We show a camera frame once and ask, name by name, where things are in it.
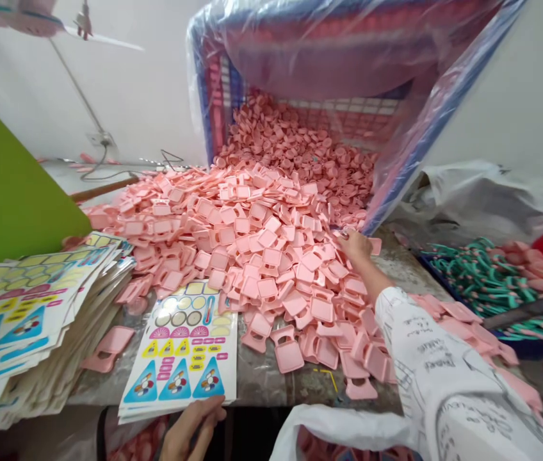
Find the blue tray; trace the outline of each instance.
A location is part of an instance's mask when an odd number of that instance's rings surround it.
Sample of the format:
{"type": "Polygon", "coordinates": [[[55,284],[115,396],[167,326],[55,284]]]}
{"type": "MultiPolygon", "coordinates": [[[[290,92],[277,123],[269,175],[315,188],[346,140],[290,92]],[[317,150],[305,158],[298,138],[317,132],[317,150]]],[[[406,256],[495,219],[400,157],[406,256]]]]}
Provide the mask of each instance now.
{"type": "MultiPolygon", "coordinates": [[[[455,301],[464,304],[468,309],[474,312],[472,305],[467,302],[463,296],[459,295],[440,274],[438,269],[434,268],[430,261],[434,259],[432,255],[416,255],[417,260],[427,272],[453,297],[455,301]]],[[[505,335],[499,331],[492,331],[500,341],[504,341],[505,335]]],[[[543,339],[526,339],[524,341],[504,341],[511,346],[516,354],[522,360],[540,360],[543,358],[543,339]]]]}

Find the green board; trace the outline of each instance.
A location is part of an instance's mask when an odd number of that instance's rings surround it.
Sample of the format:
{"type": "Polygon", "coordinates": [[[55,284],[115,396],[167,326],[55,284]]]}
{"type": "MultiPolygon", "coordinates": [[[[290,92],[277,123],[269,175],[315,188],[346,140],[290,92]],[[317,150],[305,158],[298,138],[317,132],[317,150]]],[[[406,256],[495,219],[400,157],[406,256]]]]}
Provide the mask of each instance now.
{"type": "Polygon", "coordinates": [[[0,121],[0,263],[60,251],[64,237],[90,231],[86,215],[0,121]]]}

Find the table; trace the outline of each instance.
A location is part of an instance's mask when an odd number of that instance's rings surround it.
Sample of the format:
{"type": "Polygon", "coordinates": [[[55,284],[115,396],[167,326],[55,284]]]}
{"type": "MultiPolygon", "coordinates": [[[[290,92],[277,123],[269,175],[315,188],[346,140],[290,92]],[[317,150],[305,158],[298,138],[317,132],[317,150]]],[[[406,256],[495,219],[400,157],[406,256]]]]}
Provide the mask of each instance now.
{"type": "MultiPolygon", "coordinates": [[[[408,293],[431,293],[442,301],[452,301],[451,296],[412,254],[398,243],[388,229],[383,226],[375,236],[382,239],[382,251],[376,262],[398,286],[408,293]]],[[[117,325],[134,328],[135,335],[116,361],[112,372],[102,374],[86,370],[82,373],[68,404],[105,406],[120,403],[152,304],[151,301],[143,316],[134,318],[120,313],[114,319],[117,325]]],[[[246,330],[242,316],[239,317],[238,328],[241,336],[246,330]]],[[[237,406],[292,407],[301,403],[322,403],[335,407],[401,414],[397,386],[376,383],[376,388],[378,398],[375,400],[350,400],[346,396],[341,367],[330,371],[306,362],[303,368],[283,375],[278,371],[272,347],[268,347],[267,353],[263,355],[238,345],[238,399],[234,403],[237,406]]]]}

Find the fan blade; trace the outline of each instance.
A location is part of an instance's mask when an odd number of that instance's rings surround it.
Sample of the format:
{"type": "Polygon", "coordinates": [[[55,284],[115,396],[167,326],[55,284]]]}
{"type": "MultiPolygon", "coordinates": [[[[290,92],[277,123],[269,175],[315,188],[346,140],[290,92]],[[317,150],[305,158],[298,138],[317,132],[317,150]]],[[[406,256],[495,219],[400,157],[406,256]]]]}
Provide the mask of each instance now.
{"type": "MultiPolygon", "coordinates": [[[[81,38],[79,35],[77,35],[77,29],[76,28],[65,26],[65,31],[71,36],[74,36],[76,38],[81,38]]],[[[102,35],[89,35],[88,36],[88,41],[89,42],[106,43],[106,44],[109,44],[109,45],[116,45],[116,46],[119,46],[119,47],[130,48],[130,49],[134,49],[134,50],[137,50],[137,51],[144,51],[143,48],[141,48],[139,45],[133,45],[133,44],[130,44],[130,43],[127,43],[127,42],[121,42],[119,40],[114,40],[113,38],[109,38],[109,37],[102,36],[102,35]]]]}

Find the white sleeve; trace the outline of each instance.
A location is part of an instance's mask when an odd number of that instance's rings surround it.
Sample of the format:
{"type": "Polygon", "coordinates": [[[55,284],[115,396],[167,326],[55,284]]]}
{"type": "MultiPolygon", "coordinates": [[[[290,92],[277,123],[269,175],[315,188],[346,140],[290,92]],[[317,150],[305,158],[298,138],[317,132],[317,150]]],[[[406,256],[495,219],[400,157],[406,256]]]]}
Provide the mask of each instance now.
{"type": "Polygon", "coordinates": [[[543,428],[472,347],[397,287],[378,297],[376,321],[424,459],[543,460],[543,428]]]}

